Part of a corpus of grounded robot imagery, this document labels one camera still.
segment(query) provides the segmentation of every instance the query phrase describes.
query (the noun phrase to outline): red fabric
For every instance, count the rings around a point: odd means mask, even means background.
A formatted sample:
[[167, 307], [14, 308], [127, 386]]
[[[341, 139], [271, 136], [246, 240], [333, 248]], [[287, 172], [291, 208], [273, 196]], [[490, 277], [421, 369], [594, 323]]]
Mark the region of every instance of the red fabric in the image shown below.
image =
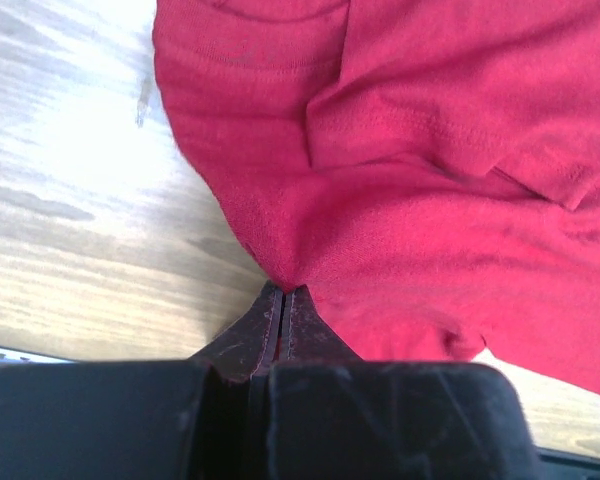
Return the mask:
[[159, 0], [175, 138], [367, 359], [600, 393], [600, 0]]

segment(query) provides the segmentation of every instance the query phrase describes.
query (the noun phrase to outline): table surface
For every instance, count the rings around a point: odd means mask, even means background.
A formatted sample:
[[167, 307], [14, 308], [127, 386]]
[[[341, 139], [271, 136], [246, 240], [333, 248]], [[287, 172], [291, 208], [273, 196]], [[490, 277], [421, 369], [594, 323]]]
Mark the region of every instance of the table surface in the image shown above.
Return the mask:
[[[182, 358], [264, 274], [175, 147], [155, 0], [0, 0], [0, 345]], [[504, 364], [544, 447], [600, 457], [600, 396]]]

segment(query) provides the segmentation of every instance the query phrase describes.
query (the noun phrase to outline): light wood surface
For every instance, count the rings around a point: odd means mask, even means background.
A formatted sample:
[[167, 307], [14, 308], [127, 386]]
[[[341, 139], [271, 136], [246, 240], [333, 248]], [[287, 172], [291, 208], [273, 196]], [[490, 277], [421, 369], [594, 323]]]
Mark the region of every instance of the light wood surface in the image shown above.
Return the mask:
[[[264, 282], [175, 148], [154, 12], [154, 0], [0, 0], [0, 345], [185, 357]], [[600, 457], [600, 396], [478, 360], [514, 383], [539, 445]]]

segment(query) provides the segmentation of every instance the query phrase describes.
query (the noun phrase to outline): red cloth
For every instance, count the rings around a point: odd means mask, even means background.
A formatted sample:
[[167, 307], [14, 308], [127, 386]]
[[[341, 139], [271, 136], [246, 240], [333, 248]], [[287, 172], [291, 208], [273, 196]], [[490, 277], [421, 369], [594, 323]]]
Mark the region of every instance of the red cloth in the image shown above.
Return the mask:
[[600, 0], [159, 0], [177, 143], [378, 360], [600, 393]]

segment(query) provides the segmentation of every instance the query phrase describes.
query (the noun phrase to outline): black plastic object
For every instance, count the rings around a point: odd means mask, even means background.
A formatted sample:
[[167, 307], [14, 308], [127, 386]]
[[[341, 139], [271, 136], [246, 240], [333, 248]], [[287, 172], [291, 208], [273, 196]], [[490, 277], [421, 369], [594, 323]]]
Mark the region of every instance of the black plastic object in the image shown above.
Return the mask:
[[69, 478], [600, 480], [600, 461], [538, 455], [495, 370], [364, 363], [306, 289], [267, 284], [188, 361], [1, 366], [0, 480]]
[[73, 363], [69, 360], [0, 347], [0, 366], [24, 363]]
[[600, 480], [600, 459], [539, 448], [542, 480]]
[[271, 480], [538, 478], [516, 394], [489, 367], [276, 367], [269, 396]]
[[0, 367], [0, 480], [201, 479], [219, 385], [191, 361]]

